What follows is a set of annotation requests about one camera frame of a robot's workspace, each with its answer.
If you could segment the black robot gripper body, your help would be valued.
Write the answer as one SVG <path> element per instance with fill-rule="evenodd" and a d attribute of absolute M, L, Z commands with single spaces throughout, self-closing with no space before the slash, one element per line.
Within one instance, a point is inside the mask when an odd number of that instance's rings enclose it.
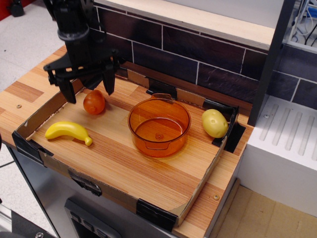
<path fill-rule="evenodd" d="M 103 70 L 119 68 L 118 49 L 92 39 L 66 42 L 67 52 L 61 58 L 44 66 L 50 84 L 57 85 L 57 78 L 80 79 L 84 86 L 97 86 L 103 81 Z"/>

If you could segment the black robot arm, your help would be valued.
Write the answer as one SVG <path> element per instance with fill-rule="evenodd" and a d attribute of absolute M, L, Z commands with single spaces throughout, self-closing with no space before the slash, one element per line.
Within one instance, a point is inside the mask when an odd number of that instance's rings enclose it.
<path fill-rule="evenodd" d="M 104 46 L 106 34 L 90 29 L 98 24 L 92 0 L 46 0 L 48 12 L 56 21 L 58 37 L 67 52 L 44 66 L 50 84 L 59 87 L 65 99 L 75 104 L 72 81 L 79 79 L 84 87 L 95 89 L 103 83 L 106 92 L 114 92 L 115 73 L 119 69 L 118 50 Z"/>

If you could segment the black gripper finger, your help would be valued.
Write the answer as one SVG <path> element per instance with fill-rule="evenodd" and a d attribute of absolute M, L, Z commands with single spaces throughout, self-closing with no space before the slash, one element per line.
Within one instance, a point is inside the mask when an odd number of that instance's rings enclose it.
<path fill-rule="evenodd" d="M 113 68 L 105 68 L 103 70 L 103 84 L 108 95 L 114 92 L 115 72 Z"/>
<path fill-rule="evenodd" d="M 76 104 L 76 97 L 72 83 L 69 80 L 65 80 L 64 78 L 57 78 L 57 84 L 67 102 Z"/>

